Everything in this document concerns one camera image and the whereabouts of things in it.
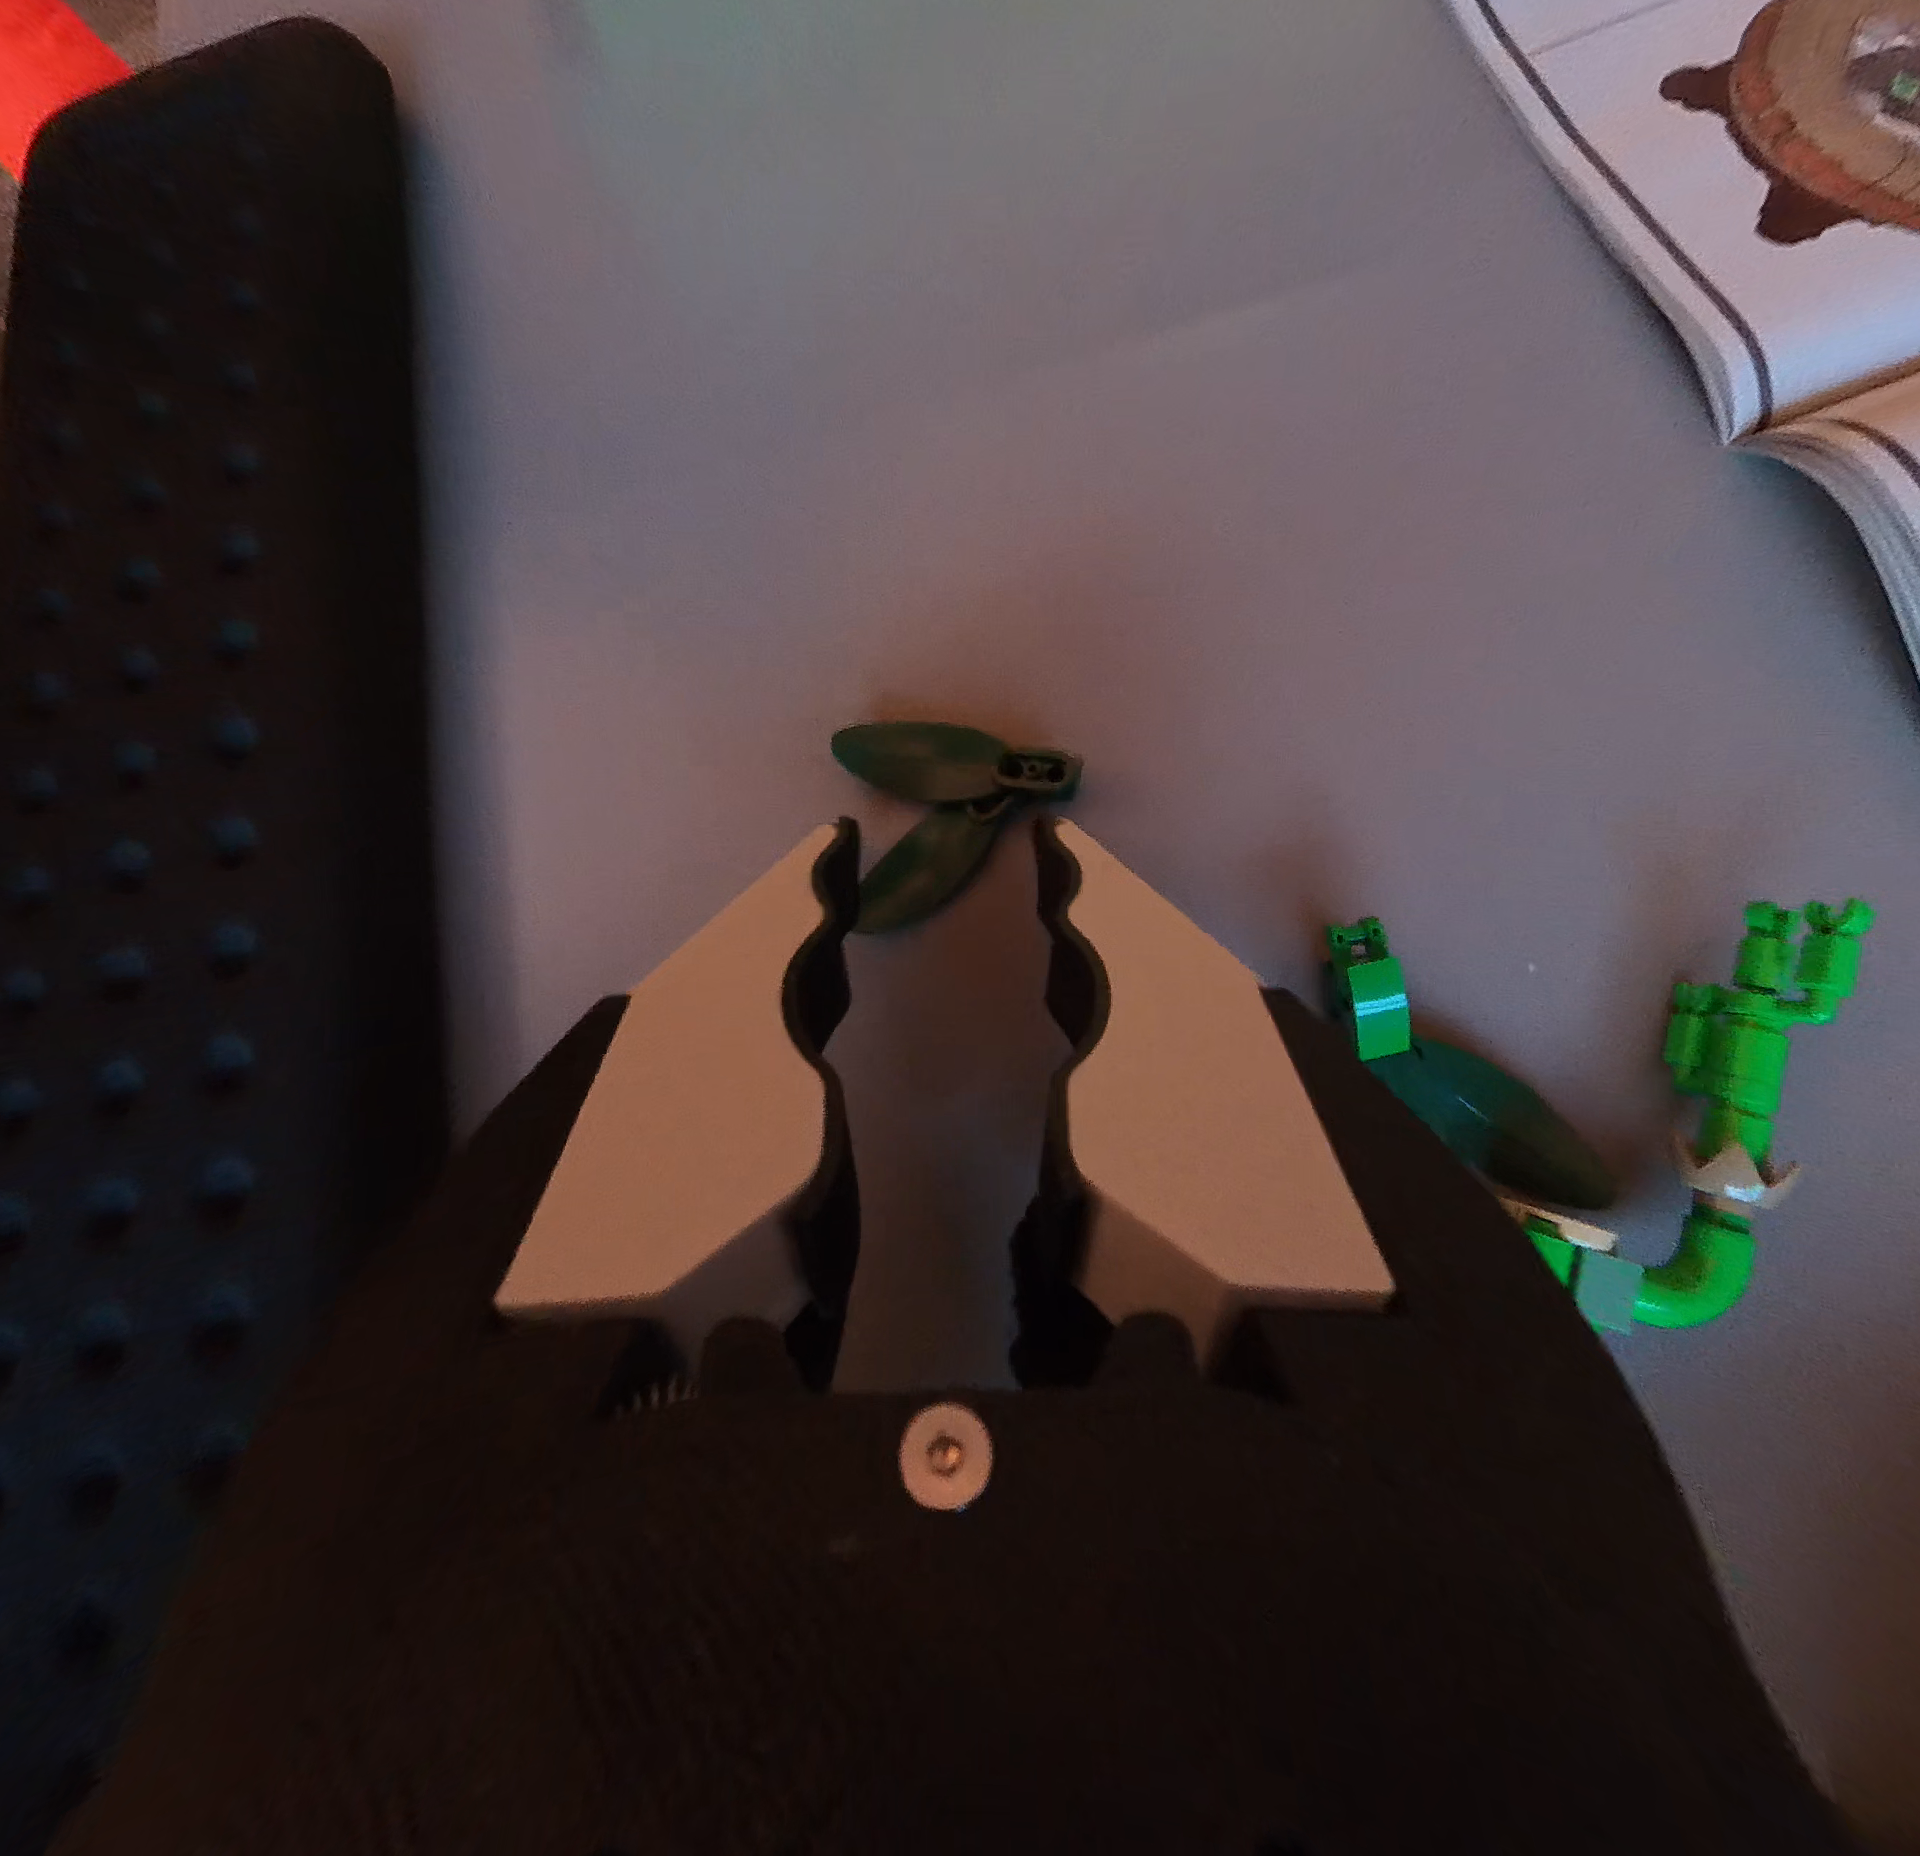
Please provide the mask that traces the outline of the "open instruction booklet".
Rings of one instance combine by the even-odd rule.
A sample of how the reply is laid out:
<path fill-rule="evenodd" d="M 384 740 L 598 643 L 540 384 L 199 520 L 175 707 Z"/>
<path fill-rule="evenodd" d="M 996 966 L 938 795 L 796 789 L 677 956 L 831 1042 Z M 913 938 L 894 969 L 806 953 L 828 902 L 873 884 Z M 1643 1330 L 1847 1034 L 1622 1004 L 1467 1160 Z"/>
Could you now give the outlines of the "open instruction booklet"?
<path fill-rule="evenodd" d="M 1813 477 L 1920 657 L 1920 0 L 1445 0 L 1718 438 Z"/>

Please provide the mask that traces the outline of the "grey desk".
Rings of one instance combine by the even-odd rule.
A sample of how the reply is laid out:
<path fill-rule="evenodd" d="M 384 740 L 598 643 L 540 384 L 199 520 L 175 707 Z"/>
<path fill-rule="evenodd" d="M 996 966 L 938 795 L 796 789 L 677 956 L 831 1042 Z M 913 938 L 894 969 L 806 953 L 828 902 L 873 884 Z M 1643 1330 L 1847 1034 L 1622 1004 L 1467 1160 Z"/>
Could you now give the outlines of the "grey desk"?
<path fill-rule="evenodd" d="M 1665 996 L 1866 899 L 1745 1304 L 1610 1338 L 1751 1653 L 1914 1850 L 1914 674 L 1853 525 L 1728 454 L 1432 0 L 155 0 L 320 13 L 417 213 L 444 1015 L 474 1126 L 809 827 L 828 739 L 1081 751 L 1262 981 L 1374 912 L 1610 1153 Z"/>

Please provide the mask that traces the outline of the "black studded pad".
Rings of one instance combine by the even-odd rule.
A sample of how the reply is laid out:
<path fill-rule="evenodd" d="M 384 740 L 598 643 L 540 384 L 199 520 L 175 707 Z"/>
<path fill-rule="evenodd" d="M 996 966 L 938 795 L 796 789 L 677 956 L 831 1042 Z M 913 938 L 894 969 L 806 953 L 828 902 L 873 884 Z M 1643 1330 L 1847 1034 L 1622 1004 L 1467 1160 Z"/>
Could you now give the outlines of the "black studded pad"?
<path fill-rule="evenodd" d="M 3 1850 L 444 1147 L 395 89 L 280 20 L 56 111 L 3 330 Z"/>

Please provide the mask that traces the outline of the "red orange object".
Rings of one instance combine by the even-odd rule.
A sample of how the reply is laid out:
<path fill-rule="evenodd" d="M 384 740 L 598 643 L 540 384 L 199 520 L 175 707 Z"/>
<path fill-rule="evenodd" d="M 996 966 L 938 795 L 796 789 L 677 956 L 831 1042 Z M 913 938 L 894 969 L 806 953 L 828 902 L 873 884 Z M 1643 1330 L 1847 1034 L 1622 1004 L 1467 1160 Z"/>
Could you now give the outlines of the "red orange object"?
<path fill-rule="evenodd" d="M 0 165 L 28 177 L 51 117 L 133 66 L 69 0 L 0 0 Z"/>

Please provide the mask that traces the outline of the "bright green toy stem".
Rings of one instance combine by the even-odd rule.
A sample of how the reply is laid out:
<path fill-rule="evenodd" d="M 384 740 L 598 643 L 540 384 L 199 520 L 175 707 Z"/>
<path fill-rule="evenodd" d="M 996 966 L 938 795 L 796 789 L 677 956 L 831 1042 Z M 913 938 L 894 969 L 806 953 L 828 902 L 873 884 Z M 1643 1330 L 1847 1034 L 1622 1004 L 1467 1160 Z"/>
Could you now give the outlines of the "bright green toy stem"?
<path fill-rule="evenodd" d="M 1775 1165 L 1788 1031 L 1838 1015 L 1857 990 L 1872 924 L 1866 899 L 1751 902 L 1730 981 L 1673 986 L 1665 1068 L 1679 1098 L 1700 1103 L 1700 1123 L 1679 1136 L 1689 1207 L 1665 1265 L 1617 1252 L 1593 1207 L 1531 1203 L 1481 1175 L 1594 1336 L 1689 1330 L 1745 1297 L 1758 1260 L 1754 1223 L 1799 1176 L 1795 1165 Z M 1402 960 L 1389 953 L 1381 918 L 1324 924 L 1320 953 L 1320 996 L 1364 1067 L 1425 1040 L 1413 1031 Z"/>

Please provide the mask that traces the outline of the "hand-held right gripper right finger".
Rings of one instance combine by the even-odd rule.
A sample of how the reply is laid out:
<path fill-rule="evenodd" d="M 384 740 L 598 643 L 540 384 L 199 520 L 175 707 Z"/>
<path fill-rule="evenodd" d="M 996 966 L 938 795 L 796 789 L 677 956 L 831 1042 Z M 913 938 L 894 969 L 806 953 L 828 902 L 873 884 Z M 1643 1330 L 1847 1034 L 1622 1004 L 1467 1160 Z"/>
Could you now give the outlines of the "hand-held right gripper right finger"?
<path fill-rule="evenodd" d="M 1248 1311 L 1385 1311 L 1395 1270 L 1259 977 L 1081 821 L 1036 821 L 1036 863 L 1064 1061 L 1013 1238 L 1015 1385 L 1082 1385 L 1127 1316 L 1214 1367 Z"/>

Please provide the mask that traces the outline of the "dark green double toy leaf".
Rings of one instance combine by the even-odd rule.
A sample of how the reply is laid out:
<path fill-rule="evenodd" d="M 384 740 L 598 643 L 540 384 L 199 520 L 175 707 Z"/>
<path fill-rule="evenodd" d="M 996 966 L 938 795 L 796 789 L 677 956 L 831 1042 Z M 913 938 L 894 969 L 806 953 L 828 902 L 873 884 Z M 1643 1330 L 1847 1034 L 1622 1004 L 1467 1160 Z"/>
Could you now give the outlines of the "dark green double toy leaf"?
<path fill-rule="evenodd" d="M 858 880 L 858 934 L 930 920 L 979 877 L 1013 820 L 1074 801 L 1082 787 L 1082 761 L 1068 751 L 1013 748 L 945 721 L 834 730 L 831 761 L 858 783 L 921 803 L 921 820 Z"/>

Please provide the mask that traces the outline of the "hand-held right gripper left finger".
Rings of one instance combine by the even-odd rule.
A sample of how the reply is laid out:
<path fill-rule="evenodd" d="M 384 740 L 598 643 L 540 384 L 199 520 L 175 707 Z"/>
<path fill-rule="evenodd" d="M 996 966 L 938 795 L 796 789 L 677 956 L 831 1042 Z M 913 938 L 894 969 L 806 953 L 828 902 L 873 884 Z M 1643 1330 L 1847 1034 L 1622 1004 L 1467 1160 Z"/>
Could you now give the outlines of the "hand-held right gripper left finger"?
<path fill-rule="evenodd" d="M 828 1389 L 858 1265 L 848 1013 L 858 821 L 814 827 L 642 977 L 494 1288 L 514 1323 L 640 1316 L 692 1357 L 769 1323 Z"/>

